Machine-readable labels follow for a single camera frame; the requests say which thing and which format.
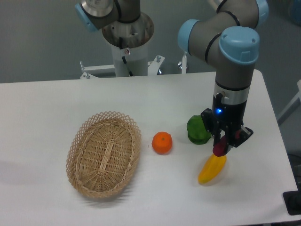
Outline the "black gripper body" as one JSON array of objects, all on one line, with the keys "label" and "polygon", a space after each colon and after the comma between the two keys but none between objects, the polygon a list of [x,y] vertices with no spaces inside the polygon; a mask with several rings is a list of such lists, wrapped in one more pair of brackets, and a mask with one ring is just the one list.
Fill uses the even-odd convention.
[{"label": "black gripper body", "polygon": [[232,147],[238,147],[247,141],[253,131],[244,127],[243,116],[246,108],[246,101],[230,105],[225,103],[226,96],[223,93],[217,93],[213,97],[212,108],[205,109],[201,117],[205,129],[213,135],[213,130],[220,128],[221,138],[226,136]]}]

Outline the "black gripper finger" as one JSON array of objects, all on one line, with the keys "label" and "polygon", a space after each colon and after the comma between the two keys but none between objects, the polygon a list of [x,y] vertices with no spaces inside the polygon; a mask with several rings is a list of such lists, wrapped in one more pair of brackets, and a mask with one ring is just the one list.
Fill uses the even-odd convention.
[{"label": "black gripper finger", "polygon": [[227,154],[231,150],[232,145],[229,143],[228,138],[226,136],[223,136],[223,138],[224,138],[223,153]]},{"label": "black gripper finger", "polygon": [[217,128],[213,130],[213,137],[214,137],[214,143],[213,146],[215,146],[216,144],[218,144],[221,140],[221,129]]}]

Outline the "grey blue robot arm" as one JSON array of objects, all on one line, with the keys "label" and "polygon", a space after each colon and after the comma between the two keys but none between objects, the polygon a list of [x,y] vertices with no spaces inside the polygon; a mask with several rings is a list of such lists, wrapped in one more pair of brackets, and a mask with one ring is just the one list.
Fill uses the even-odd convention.
[{"label": "grey blue robot arm", "polygon": [[[102,31],[113,47],[118,77],[148,73],[145,45],[154,32],[152,20],[138,0],[83,0],[75,6],[86,28]],[[259,56],[256,27],[266,21],[265,0],[219,0],[216,15],[205,22],[190,19],[178,32],[178,46],[216,69],[213,105],[202,112],[205,129],[214,137],[213,153],[220,157],[244,143],[253,131],[243,116]]]}]

